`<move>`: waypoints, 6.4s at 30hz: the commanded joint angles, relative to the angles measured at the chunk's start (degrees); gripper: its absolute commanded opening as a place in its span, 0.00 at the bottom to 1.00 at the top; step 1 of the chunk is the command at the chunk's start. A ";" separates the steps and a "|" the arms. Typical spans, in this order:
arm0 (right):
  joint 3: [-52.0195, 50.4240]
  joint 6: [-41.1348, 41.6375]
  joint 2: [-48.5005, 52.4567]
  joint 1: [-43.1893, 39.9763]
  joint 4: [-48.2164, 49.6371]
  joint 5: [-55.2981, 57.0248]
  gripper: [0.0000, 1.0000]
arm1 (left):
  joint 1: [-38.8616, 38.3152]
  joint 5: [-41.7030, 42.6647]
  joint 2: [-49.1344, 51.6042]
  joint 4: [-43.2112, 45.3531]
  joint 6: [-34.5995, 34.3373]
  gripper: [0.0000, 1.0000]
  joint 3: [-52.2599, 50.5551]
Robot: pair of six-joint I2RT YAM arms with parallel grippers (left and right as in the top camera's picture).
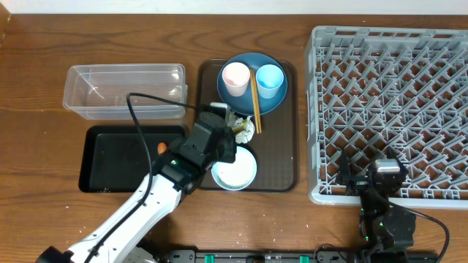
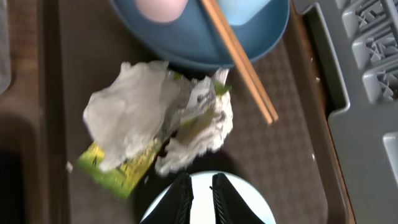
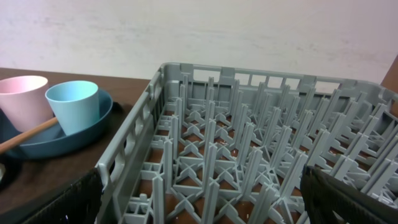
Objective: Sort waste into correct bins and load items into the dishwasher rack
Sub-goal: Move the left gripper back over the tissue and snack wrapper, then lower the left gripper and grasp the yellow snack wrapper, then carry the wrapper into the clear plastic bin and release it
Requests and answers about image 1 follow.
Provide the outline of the light blue bowl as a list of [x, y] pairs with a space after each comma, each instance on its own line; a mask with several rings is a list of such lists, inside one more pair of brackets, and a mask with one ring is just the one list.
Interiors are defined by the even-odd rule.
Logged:
[[240, 191], [249, 186], [257, 174], [257, 161], [247, 149], [238, 146], [235, 161], [217, 162], [211, 168], [214, 181], [228, 191]]

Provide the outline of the white tissue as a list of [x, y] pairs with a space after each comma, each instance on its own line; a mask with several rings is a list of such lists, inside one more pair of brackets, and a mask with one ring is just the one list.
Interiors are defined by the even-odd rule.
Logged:
[[252, 121], [251, 116], [245, 118], [237, 116], [233, 111], [230, 111], [230, 117], [228, 119], [227, 125], [233, 130], [233, 127], [236, 127], [239, 123], [246, 122], [244, 130], [234, 133], [235, 142], [237, 144], [247, 144], [255, 133], [255, 126]]

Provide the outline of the light blue cup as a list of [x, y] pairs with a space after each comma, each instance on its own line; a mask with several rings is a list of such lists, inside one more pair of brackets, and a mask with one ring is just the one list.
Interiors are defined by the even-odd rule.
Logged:
[[275, 97], [282, 83], [284, 73], [279, 66], [266, 64], [261, 66], [256, 72], [257, 90], [264, 99]]

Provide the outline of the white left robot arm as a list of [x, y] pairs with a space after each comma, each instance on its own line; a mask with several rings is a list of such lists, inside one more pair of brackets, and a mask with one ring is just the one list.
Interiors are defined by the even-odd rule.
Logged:
[[128, 200], [98, 229], [65, 252], [51, 246], [38, 262], [122, 262], [158, 221], [201, 184], [218, 161], [235, 160], [228, 113], [202, 111], [187, 139], [174, 141]]

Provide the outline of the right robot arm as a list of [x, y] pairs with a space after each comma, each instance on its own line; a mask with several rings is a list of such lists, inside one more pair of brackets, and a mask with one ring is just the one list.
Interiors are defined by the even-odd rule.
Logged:
[[384, 159], [376, 159], [363, 174], [351, 172], [347, 154], [340, 156], [336, 182], [346, 187], [345, 194], [361, 201], [360, 235], [366, 239], [348, 262], [408, 262], [406, 248], [414, 244], [415, 215], [390, 204], [408, 174], [407, 168], [388, 149]]

